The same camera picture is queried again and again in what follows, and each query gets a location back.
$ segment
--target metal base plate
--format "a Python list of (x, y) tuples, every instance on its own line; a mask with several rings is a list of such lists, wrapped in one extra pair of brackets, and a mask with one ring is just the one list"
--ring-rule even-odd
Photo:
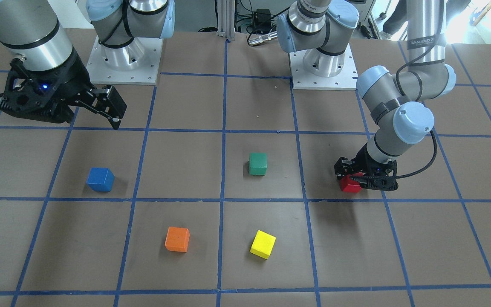
[(297, 90), (330, 90), (330, 91), (355, 91), (356, 81), (359, 77), (355, 68), (355, 61), (349, 45), (346, 47), (344, 66), (341, 72), (330, 78), (324, 78), (312, 74), (304, 69), (302, 58), (307, 50), (292, 52), (289, 54), (293, 88)]
[(86, 66), (90, 74), (90, 82), (94, 84), (136, 84), (156, 85), (160, 56), (162, 55), (162, 39), (159, 38), (137, 38), (145, 47), (148, 58), (144, 59), (145, 65), (135, 70), (120, 71), (113, 70), (105, 64), (98, 43), (98, 37), (94, 41), (94, 47), (90, 52), (90, 58)]

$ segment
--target black band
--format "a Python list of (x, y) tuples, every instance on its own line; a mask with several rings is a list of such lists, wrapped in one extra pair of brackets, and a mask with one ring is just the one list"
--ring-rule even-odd
[(329, 18), (325, 18), (325, 40), (323, 41), (323, 45), (321, 47), (327, 45), (329, 42), (329, 36), (331, 35), (331, 26), (329, 23)]
[(384, 155), (389, 156), (389, 157), (398, 157), (398, 156), (390, 155), (389, 153), (382, 150), (382, 148), (380, 148), (380, 146), (378, 146), (378, 142), (376, 141), (376, 135), (374, 135), (374, 145), (376, 145), (376, 148), (378, 148), (378, 150), (380, 150), (380, 152), (383, 153)]
[(106, 46), (107, 48), (111, 48), (111, 49), (120, 49), (120, 48), (123, 48), (123, 47), (130, 45), (132, 43), (132, 41), (134, 41), (134, 38), (135, 37), (132, 37), (130, 39), (130, 41), (127, 41), (125, 43), (121, 43), (120, 45), (107, 45), (106, 43), (104, 43), (103, 45)]
[(298, 11), (302, 13), (302, 15), (308, 17), (308, 18), (312, 18), (312, 19), (315, 19), (315, 18), (320, 18), (322, 17), (323, 15), (325, 15), (325, 12), (310, 12), (308, 11), (303, 5), (302, 5), (302, 1), (297, 1), (297, 7), (298, 7)]
[(316, 48), (318, 49), (319, 52), (321, 52), (322, 54), (324, 55), (328, 55), (328, 56), (337, 56), (337, 55), (341, 55), (343, 53), (345, 53), (346, 49), (342, 50), (341, 52), (329, 52), (329, 51), (325, 51), (321, 48)]
[(134, 35), (132, 35), (132, 32), (130, 31), (130, 27), (128, 25), (128, 5), (129, 4), (130, 4), (130, 0), (124, 0), (124, 2), (122, 3), (122, 18), (124, 21), (124, 30), (126, 31), (126, 34), (129, 37), (134, 37)]
[(50, 33), (43, 37), (42, 39), (39, 39), (38, 41), (34, 41), (33, 43), (26, 43), (24, 45), (11, 45), (10, 43), (4, 43), (3, 46), (10, 48), (10, 49), (19, 49), (19, 50), (25, 50), (25, 49), (32, 49), (35, 47), (39, 47), (41, 45), (44, 45), (47, 43), (47, 41), (50, 41), (53, 37), (56, 36), (56, 33), (58, 33), (58, 30), (60, 29), (60, 21), (56, 20), (56, 26), (54, 26), (54, 29), (50, 31)]
[(151, 16), (151, 15), (160, 14), (167, 6), (168, 6), (168, 1), (166, 1), (166, 3), (164, 3), (164, 5), (161, 6), (159, 9), (156, 9), (156, 10), (150, 11), (150, 12), (143, 12), (140, 10), (136, 10), (135, 8), (133, 8), (131, 6), (130, 6), (130, 8), (132, 9), (132, 11), (134, 11), (140, 15)]
[(295, 27), (295, 25), (291, 22), (291, 19), (289, 18), (289, 14), (287, 14), (287, 23), (295, 30), (295, 32), (299, 33), (299, 34), (302, 34), (302, 35), (306, 35), (306, 36), (312, 36), (312, 35), (316, 35), (317, 33), (319, 33), (319, 31), (321, 31), (321, 29), (319, 31), (315, 31), (315, 32), (305, 32), (305, 31), (302, 31), (301, 29), (298, 29), (297, 27)]
[(439, 64), (439, 63), (444, 63), (444, 62), (445, 62), (445, 59), (442, 59), (442, 60), (436, 60), (436, 61), (431, 61), (431, 62), (412, 63), (409, 66), (424, 66), (424, 65)]
[(374, 123), (378, 125), (378, 122), (384, 115), (406, 102), (408, 102), (408, 99), (405, 96), (397, 97), (396, 99), (391, 99), (390, 101), (381, 102), (370, 113), (370, 117), (372, 117)]

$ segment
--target red block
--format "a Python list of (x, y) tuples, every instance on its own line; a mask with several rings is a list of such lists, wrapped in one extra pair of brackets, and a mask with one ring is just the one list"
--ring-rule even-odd
[(345, 175), (341, 179), (341, 190), (342, 192), (349, 193), (359, 193), (361, 191), (361, 186), (355, 180), (350, 179), (350, 176), (363, 176), (363, 173), (355, 173), (353, 175)]

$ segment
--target black cable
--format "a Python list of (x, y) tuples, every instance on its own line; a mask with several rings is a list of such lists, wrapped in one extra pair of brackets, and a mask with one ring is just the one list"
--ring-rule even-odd
[[(438, 31), (437, 33), (435, 33), (435, 39), (433, 41), (433, 44), (427, 49), (427, 51), (425, 51), (423, 54), (421, 54), (419, 57), (415, 58), (414, 60), (411, 60), (409, 62), (407, 62), (406, 64), (404, 64), (403, 66), (401, 66), (401, 68), (399, 68), (397, 70), (397, 73), (395, 75), (395, 80), (397, 82), (397, 87), (399, 88), (399, 92), (401, 92), (401, 95), (405, 96), (405, 92), (403, 91), (403, 88), (401, 87), (401, 83), (399, 82), (399, 73), (401, 72), (401, 70), (403, 70), (405, 67), (413, 64), (415, 61), (423, 58), (425, 55), (429, 54), (431, 52), (431, 50), (433, 50), (433, 48), (435, 47), (435, 45), (438, 44), (439, 42), (439, 37), (441, 35), (441, 31), (442, 31), (442, 19), (444, 18), (444, 5), (445, 5), (445, 2), (444, 0), (440, 0), (440, 12), (439, 12), (439, 26), (438, 26)], [(419, 86), (419, 96), (417, 97), (417, 99), (415, 99), (416, 101), (418, 101), (420, 99), (420, 97), (422, 96), (422, 93), (423, 93), (423, 85), (420, 83), (420, 86)], [(412, 173), (408, 173), (406, 175), (400, 175), (400, 176), (397, 176), (396, 173), (393, 174), (392, 178), (394, 179), (402, 179), (402, 178), (406, 178), (406, 177), (411, 177), (411, 176), (414, 176), (414, 175), (418, 175), (419, 173), (425, 171), (426, 169), (428, 169), (432, 164), (433, 162), (435, 161), (435, 158), (437, 157), (437, 139), (435, 138), (435, 133), (433, 132), (433, 129), (431, 129), (431, 131), (429, 132), (429, 134), (431, 134), (431, 140), (433, 141), (433, 156), (431, 156), (431, 160), (429, 160), (429, 162), (424, 166), (422, 167), (421, 169), (417, 170), (417, 171), (413, 171)], [(349, 178), (353, 179), (353, 180), (358, 180), (360, 178), (363, 178), (363, 179), (371, 179), (371, 180), (376, 180), (376, 179), (387, 179), (387, 177), (378, 177), (378, 176), (350, 176)]]
[(248, 37), (247, 37), (247, 39), (246, 39), (247, 45), (248, 45), (248, 46), (250, 46), (250, 47), (254, 47), (254, 46), (251, 46), (251, 45), (249, 44), (249, 39), (251, 38), (251, 35), (253, 35), (253, 33), (255, 33), (255, 30), (257, 30), (257, 27), (259, 27), (259, 26), (261, 26), (261, 25), (264, 25), (264, 24), (265, 24), (265, 23), (267, 23), (268, 21), (270, 21), (270, 22), (271, 22), (271, 21), (272, 21), (272, 20), (273, 20), (275, 17), (278, 17), (279, 15), (281, 15), (281, 14), (285, 13), (285, 12), (286, 12), (286, 11), (287, 11), (289, 8), (290, 8), (290, 6), (288, 6), (288, 7), (287, 7), (285, 10), (283, 10), (283, 11), (279, 12), (278, 14), (272, 15), (272, 17), (270, 17), (270, 19), (267, 19), (267, 20), (263, 21), (262, 23), (260, 23), (259, 25), (257, 25), (256, 27), (254, 27), (254, 28), (253, 28), (253, 31), (251, 31), (251, 33), (249, 33), (249, 35), (248, 35)]
[(215, 20), (217, 22), (217, 27), (219, 27), (219, 13), (217, 12), (217, 0), (215, 0)]
[[(402, 179), (402, 178), (406, 178), (406, 177), (411, 177), (411, 176), (414, 176), (414, 175), (418, 175), (419, 173), (425, 171), (426, 169), (428, 169), (428, 167), (430, 167), (433, 162), (435, 161), (435, 158), (437, 157), (437, 138), (435, 138), (435, 133), (433, 132), (433, 130), (431, 130), (429, 132), (431, 134), (431, 140), (433, 141), (433, 156), (431, 156), (431, 160), (429, 160), (429, 163), (427, 163), (424, 167), (422, 167), (421, 169), (417, 170), (417, 171), (413, 171), (412, 173), (408, 173), (406, 175), (400, 175), (400, 176), (397, 176), (397, 174), (394, 174), (392, 176), (392, 178), (394, 179)], [(363, 179), (386, 179), (387, 177), (378, 177), (378, 176), (350, 176), (349, 177), (350, 179), (352, 180), (358, 180), (360, 178), (363, 178)]]
[[(399, 92), (403, 96), (405, 96), (405, 92), (403, 91), (403, 88), (401, 87), (401, 82), (399, 82), (399, 73), (401, 73), (401, 70), (403, 70), (407, 66), (409, 66), (409, 65), (415, 63), (417, 60), (425, 57), (439, 43), (439, 37), (441, 36), (442, 24), (443, 24), (442, 19), (444, 19), (444, 5), (445, 5), (444, 0), (440, 0), (441, 10), (439, 12), (439, 26), (438, 26), (437, 33), (435, 33), (435, 39), (433, 41), (433, 44), (431, 46), (429, 46), (429, 48), (423, 54), (419, 55), (414, 60), (410, 60), (409, 62), (407, 62), (406, 64), (404, 64), (403, 66), (401, 66), (401, 68), (399, 68), (397, 70), (396, 74), (395, 74), (395, 81), (397, 83), (397, 87), (399, 88)], [(422, 96), (422, 93), (423, 93), (423, 86), (420, 84), (420, 87), (419, 87), (419, 96), (417, 97), (417, 99), (415, 99), (415, 101), (418, 101), (420, 99), (420, 97)]]

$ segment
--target metal frame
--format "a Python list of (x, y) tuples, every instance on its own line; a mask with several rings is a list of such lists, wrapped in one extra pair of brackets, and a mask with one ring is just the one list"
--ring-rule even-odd
[(217, 35), (234, 40), (234, 6), (236, 0), (218, 0)]
[(145, 56), (148, 57), (145, 62), (150, 63), (150, 65), (143, 65), (134, 70), (113, 70), (105, 64), (104, 57), (101, 55), (98, 37), (96, 37), (86, 65), (90, 81), (94, 84), (156, 85), (163, 39), (143, 37), (136, 39), (139, 39), (144, 45)]
[(329, 78), (317, 76), (304, 68), (302, 58), (307, 50), (292, 52), (289, 54), (289, 63), (293, 79), (293, 88), (296, 90), (333, 90), (355, 91), (359, 75), (355, 67), (355, 61), (349, 45), (346, 47), (346, 60), (341, 72)]

